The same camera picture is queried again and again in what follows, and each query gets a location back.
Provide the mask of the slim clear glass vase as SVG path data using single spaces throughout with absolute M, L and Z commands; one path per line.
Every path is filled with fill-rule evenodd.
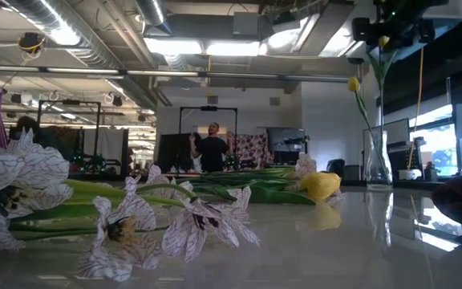
M 387 153 L 387 132 L 373 128 L 370 135 L 365 177 L 367 188 L 372 191 L 388 191 L 392 188 L 393 174 Z

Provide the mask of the red white patterned cloth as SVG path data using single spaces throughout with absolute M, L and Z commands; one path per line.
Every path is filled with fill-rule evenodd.
M 257 135 L 238 134 L 236 148 L 239 161 L 253 161 L 260 166 L 274 162 L 266 132 Z

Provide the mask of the grey computer monitor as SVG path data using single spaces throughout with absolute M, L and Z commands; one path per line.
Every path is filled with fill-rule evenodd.
M 409 120 L 408 118 L 393 121 L 384 125 L 387 132 L 387 153 L 391 162 L 393 180 L 399 179 L 398 171 L 407 168 L 409 146 Z M 363 176 L 365 177 L 365 165 L 370 152 L 370 134 L 367 129 L 363 130 Z

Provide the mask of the person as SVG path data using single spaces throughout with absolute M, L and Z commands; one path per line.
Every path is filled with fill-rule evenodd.
M 193 158 L 200 158 L 201 171 L 204 173 L 222 172 L 224 170 L 223 155 L 233 152 L 233 137 L 231 132 L 226 134 L 226 141 L 219 136 L 220 126 L 213 122 L 208 127 L 208 136 L 197 140 L 194 134 L 189 136 L 190 149 Z

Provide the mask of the silver ventilation duct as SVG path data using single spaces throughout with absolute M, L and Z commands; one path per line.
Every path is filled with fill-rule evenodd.
M 1 1 L 57 44 L 73 46 L 69 53 L 86 67 L 124 67 L 67 0 Z

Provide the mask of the white veined flower spray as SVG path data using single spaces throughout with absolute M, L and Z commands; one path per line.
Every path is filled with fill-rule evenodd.
M 0 148 L 0 250 L 90 235 L 79 276 L 123 282 L 134 268 L 155 269 L 162 255 L 193 261 L 210 235 L 231 247 L 259 243 L 247 226 L 250 187 L 231 189 L 232 203 L 212 203 L 156 165 L 120 189 L 71 180 L 69 168 L 58 149 L 34 142 L 32 130 Z

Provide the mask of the black rig frame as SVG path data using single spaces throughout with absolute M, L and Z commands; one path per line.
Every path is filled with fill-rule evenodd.
M 98 101 L 85 101 L 85 100 L 74 100 L 74 99 L 65 99 L 65 100 L 40 100 L 38 102 L 38 115 L 37 123 L 41 124 L 41 117 L 43 114 L 43 105 L 45 103 L 57 104 L 61 103 L 63 106 L 80 106 L 81 104 L 94 104 L 97 107 L 96 112 L 96 123 L 95 123 L 95 138 L 94 138 L 94 149 L 91 156 L 89 156 L 88 167 L 91 168 L 93 173 L 96 173 L 97 169 L 97 149 L 98 149 L 98 139 L 99 139 L 99 124 L 102 105 Z
M 216 106 L 201 106 L 201 107 L 180 107 L 180 113 L 179 113 L 179 132 L 181 132 L 182 129 L 182 123 L 183 123 L 183 111 L 184 110 L 199 110 L 202 112 L 219 112 L 219 111 L 233 111 L 235 114 L 234 120 L 235 120 L 235 130 L 232 132 L 234 135 L 237 132 L 237 119 L 238 119 L 238 109 L 237 108 L 219 108 Z M 233 152 L 230 155 L 226 155 L 227 157 L 233 156 L 234 158 L 237 157 L 237 150 L 235 148 L 237 142 L 235 138 L 233 137 Z

